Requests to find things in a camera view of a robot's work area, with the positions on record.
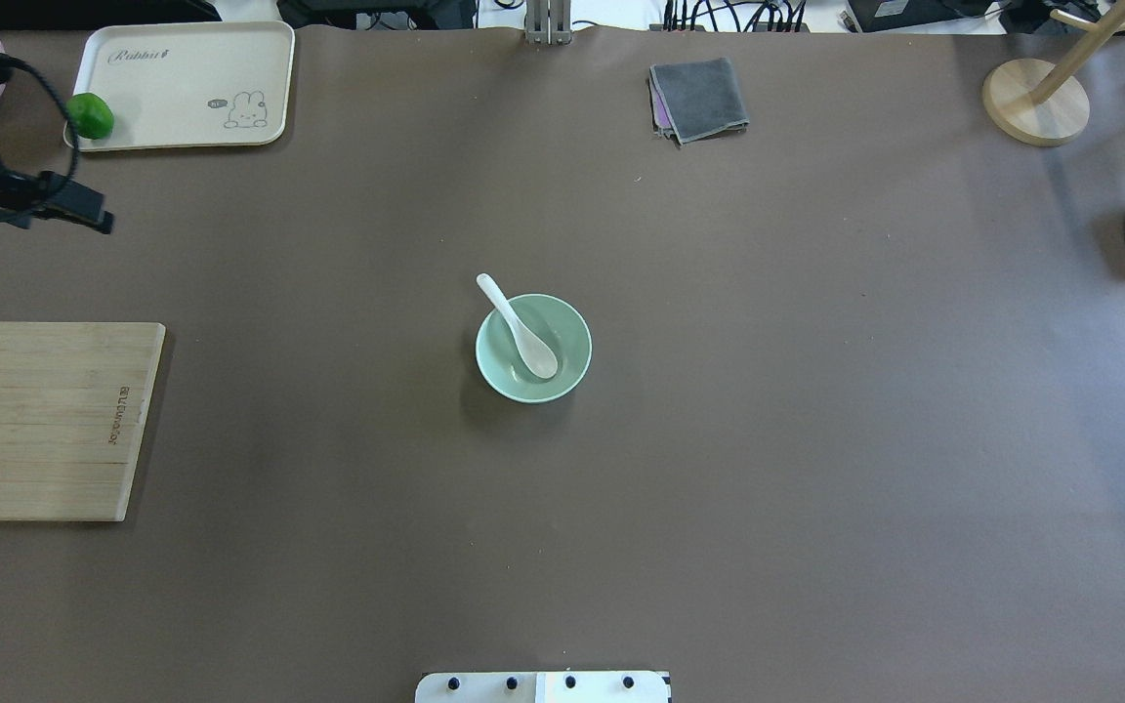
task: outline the round wooden base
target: round wooden base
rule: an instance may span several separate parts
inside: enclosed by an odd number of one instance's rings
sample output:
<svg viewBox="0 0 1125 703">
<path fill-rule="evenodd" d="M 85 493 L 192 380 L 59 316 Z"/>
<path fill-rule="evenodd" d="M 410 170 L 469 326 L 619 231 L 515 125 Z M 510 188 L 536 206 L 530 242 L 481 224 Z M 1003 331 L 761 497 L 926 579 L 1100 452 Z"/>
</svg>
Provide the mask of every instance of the round wooden base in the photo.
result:
<svg viewBox="0 0 1125 703">
<path fill-rule="evenodd" d="M 1040 58 L 1015 58 L 988 74 L 983 108 L 1005 134 L 1034 146 L 1060 146 L 1084 132 L 1088 93 L 1076 76 L 1038 106 L 1032 102 L 1032 89 L 1052 70 L 1052 63 Z"/>
</svg>

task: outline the wooden stand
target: wooden stand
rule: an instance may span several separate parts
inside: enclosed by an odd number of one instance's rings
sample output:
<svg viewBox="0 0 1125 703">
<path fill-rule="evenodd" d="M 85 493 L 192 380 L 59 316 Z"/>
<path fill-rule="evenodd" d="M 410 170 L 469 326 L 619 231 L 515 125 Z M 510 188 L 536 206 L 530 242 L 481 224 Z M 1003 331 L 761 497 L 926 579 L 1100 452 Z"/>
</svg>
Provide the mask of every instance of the wooden stand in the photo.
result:
<svg viewBox="0 0 1125 703">
<path fill-rule="evenodd" d="M 1079 137 L 1088 125 L 1088 93 L 1076 72 L 1125 22 L 1125 0 L 1106 12 L 1061 63 L 1015 58 L 983 80 L 983 108 L 996 126 L 1018 142 L 1059 146 Z"/>
</svg>

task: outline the white floor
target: white floor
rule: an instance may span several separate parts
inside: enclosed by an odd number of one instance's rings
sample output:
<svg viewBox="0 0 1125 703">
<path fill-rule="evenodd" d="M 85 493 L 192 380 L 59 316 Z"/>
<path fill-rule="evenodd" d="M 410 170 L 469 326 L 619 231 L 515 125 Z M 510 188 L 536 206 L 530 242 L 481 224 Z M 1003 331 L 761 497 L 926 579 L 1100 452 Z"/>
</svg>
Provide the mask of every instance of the white floor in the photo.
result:
<svg viewBox="0 0 1125 703">
<path fill-rule="evenodd" d="M 840 24 L 840 12 L 845 9 L 845 0 L 803 0 L 804 24 L 812 33 L 844 33 L 847 29 Z M 276 0 L 210 0 L 219 11 L 219 17 L 226 21 L 237 19 L 280 18 Z M 734 31 L 736 22 L 723 6 L 723 0 L 711 0 L 716 9 L 716 21 L 720 31 Z M 600 26 L 619 26 L 645 30 L 651 24 L 663 21 L 665 0 L 573 0 L 572 20 L 596 22 Z M 741 24 L 749 21 L 756 4 L 736 7 L 737 17 Z M 946 22 L 934 22 L 928 26 L 912 26 L 889 30 L 899 34 L 1005 34 L 1005 27 L 999 21 L 999 4 L 992 4 L 991 10 L 982 18 L 957 18 Z M 404 22 L 403 18 L 385 18 L 385 21 Z M 493 0 L 478 0 L 478 26 L 523 27 L 523 8 L 501 9 Z M 709 18 L 706 29 L 711 28 Z"/>
</svg>

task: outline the cloth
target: cloth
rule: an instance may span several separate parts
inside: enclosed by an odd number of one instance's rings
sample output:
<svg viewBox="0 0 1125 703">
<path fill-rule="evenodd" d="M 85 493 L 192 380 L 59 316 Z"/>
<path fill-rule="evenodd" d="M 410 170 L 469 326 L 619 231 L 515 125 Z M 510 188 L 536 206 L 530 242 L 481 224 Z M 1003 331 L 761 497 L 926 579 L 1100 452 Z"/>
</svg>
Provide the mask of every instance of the cloth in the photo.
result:
<svg viewBox="0 0 1125 703">
<path fill-rule="evenodd" d="M 655 132 L 675 137 L 680 145 L 749 126 L 729 58 L 656 63 L 648 67 L 648 76 Z"/>
</svg>

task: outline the spoon handle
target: spoon handle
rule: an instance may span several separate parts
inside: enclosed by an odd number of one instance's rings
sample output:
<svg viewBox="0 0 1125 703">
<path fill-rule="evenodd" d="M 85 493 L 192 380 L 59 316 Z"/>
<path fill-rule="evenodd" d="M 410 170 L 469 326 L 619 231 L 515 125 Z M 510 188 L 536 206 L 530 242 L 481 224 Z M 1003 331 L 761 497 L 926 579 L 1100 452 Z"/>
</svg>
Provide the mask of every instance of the spoon handle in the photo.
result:
<svg viewBox="0 0 1125 703">
<path fill-rule="evenodd" d="M 514 314 L 514 308 L 510 306 L 510 299 L 506 299 L 506 295 L 497 288 L 497 283 L 493 280 L 492 276 L 480 274 L 477 276 L 477 285 L 480 286 L 480 290 L 484 290 L 485 295 L 488 297 L 488 301 L 492 303 L 493 307 L 497 308 L 501 316 L 506 317 L 506 324 L 510 325 L 510 330 L 516 333 L 519 330 L 514 325 L 519 322 L 519 315 Z"/>
</svg>

